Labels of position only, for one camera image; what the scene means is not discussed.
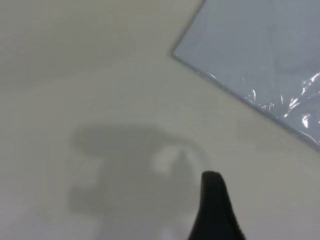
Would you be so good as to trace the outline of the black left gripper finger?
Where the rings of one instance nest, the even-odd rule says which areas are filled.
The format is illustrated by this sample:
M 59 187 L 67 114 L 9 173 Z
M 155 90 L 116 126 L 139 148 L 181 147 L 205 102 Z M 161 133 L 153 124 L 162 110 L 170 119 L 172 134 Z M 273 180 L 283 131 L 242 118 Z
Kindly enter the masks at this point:
M 219 172 L 201 175 L 199 210 L 190 240 L 244 240 L 224 178 Z

